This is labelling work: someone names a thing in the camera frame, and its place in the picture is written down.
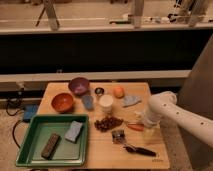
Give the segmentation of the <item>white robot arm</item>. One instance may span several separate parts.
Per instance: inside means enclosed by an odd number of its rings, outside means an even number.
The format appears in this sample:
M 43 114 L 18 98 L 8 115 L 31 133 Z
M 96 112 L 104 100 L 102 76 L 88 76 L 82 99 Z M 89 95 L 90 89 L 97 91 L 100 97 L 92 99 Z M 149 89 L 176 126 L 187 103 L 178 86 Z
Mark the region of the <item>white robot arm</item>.
M 162 116 L 168 117 L 202 142 L 213 148 L 213 120 L 176 105 L 177 96 L 171 91 L 151 95 L 144 110 L 145 127 L 156 126 Z

